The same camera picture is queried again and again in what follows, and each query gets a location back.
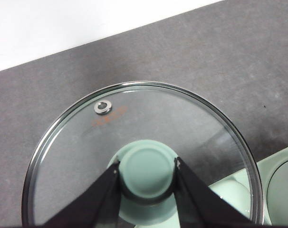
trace mint green knob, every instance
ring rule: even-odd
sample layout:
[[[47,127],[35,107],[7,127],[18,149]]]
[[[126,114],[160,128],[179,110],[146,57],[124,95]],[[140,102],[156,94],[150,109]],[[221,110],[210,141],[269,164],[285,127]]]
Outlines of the mint green knob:
[[[119,166],[126,195],[138,197],[143,203],[155,203],[154,199],[165,194],[172,183],[172,155],[172,151],[164,144],[141,142],[129,150]]]
[[[148,226],[163,222],[176,212],[171,190],[176,157],[170,147],[153,140],[129,143],[113,156],[109,165],[116,158],[120,161],[121,218]]]

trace white wall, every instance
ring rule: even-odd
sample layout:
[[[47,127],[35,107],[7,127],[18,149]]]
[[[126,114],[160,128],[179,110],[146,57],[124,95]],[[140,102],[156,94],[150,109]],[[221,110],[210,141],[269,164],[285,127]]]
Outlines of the white wall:
[[[218,0],[0,0],[0,70]]]

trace glass lid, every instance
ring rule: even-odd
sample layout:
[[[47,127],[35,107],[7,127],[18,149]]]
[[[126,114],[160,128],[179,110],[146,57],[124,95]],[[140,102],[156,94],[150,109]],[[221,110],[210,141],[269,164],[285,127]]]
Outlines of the glass lid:
[[[128,82],[79,100],[42,137],[25,179],[23,224],[46,222],[82,194],[118,151],[138,141],[154,141],[174,151],[221,198],[262,222],[257,167],[231,121],[187,90]],[[174,213],[175,208],[158,222]],[[130,226],[124,220],[135,224],[122,215],[122,227]]]

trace glass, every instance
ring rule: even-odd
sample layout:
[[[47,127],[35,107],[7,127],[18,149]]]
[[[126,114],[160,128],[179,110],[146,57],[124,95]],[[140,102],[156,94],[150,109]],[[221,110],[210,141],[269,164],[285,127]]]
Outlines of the glass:
[[[112,103],[106,115],[94,111],[101,99]],[[25,179],[23,223],[47,221],[83,193],[120,148],[142,139],[171,147],[207,185],[245,169],[250,218],[262,222],[257,167],[230,120],[189,91],[157,82],[130,82],[84,97],[49,128]]]

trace gray countertop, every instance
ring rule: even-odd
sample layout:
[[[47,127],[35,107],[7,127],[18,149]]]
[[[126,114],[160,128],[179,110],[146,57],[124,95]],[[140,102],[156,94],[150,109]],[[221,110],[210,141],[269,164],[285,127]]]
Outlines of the gray countertop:
[[[222,1],[0,71],[0,226],[52,122],[107,85],[162,81],[220,108],[257,161],[288,146],[288,0]]]

